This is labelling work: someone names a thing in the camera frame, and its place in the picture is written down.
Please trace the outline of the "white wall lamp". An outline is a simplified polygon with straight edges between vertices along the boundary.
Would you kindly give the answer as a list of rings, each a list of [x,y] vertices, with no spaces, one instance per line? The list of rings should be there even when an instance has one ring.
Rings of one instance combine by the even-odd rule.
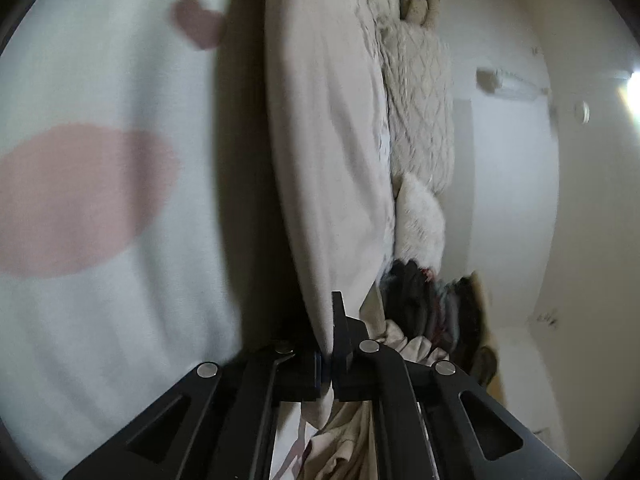
[[[518,75],[506,70],[490,70],[478,68],[476,82],[486,94],[500,99],[515,101],[535,101],[541,96],[548,96],[549,89],[536,86]]]

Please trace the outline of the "folded beige blanket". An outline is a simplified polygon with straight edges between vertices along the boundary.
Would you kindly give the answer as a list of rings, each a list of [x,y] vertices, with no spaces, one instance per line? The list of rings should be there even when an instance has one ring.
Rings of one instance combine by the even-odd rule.
[[[439,0],[400,0],[400,18],[410,24],[434,29],[439,19]]]

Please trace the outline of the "khaki folded garment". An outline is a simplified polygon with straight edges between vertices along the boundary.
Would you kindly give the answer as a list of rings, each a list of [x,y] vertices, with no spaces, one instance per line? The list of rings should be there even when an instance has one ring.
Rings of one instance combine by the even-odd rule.
[[[487,325],[486,299],[477,272],[460,278],[456,283],[459,299],[459,340],[454,362],[487,389],[498,374],[498,356],[491,345]]]

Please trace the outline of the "dark folded clothes stack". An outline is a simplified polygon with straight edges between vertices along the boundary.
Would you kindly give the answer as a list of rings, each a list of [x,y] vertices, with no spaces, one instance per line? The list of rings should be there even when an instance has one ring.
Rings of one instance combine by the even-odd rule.
[[[405,336],[426,338],[452,362],[460,335],[457,281],[429,278],[413,260],[394,261],[383,278],[385,317]]]

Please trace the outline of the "small fluffy white pillow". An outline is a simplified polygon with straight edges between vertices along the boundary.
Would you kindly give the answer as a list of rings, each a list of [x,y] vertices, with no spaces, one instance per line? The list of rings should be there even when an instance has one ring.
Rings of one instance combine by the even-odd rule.
[[[394,256],[436,274],[442,270],[446,220],[437,197],[414,174],[401,178],[396,197]]]

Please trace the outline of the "bear print bed sheet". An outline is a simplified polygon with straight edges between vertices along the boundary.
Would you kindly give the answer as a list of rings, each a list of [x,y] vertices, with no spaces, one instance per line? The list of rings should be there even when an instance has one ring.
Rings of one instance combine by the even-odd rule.
[[[210,35],[230,0],[192,1]],[[1,55],[1,419],[43,479],[240,346],[180,2],[36,0]]]

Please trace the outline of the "large knitted beige pillow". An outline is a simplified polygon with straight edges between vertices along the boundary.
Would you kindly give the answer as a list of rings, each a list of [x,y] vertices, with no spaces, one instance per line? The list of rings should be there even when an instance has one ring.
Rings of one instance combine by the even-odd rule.
[[[454,174],[451,56],[436,27],[400,18],[400,0],[367,0],[376,26],[390,124],[394,185],[410,172],[432,193]]]

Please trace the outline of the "pink brown garment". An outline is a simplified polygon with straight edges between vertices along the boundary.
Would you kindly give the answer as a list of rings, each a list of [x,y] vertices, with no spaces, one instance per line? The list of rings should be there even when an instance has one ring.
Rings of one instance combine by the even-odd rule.
[[[382,62],[367,0],[266,0],[274,170],[322,356],[332,296],[356,314],[390,260],[394,205]]]

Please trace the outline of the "ceiling light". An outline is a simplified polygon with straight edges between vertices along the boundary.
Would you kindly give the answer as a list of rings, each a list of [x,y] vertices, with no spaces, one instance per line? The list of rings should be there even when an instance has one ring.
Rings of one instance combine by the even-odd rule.
[[[640,70],[634,70],[629,74],[623,87],[620,87],[620,97],[629,113],[638,117],[640,115]]]

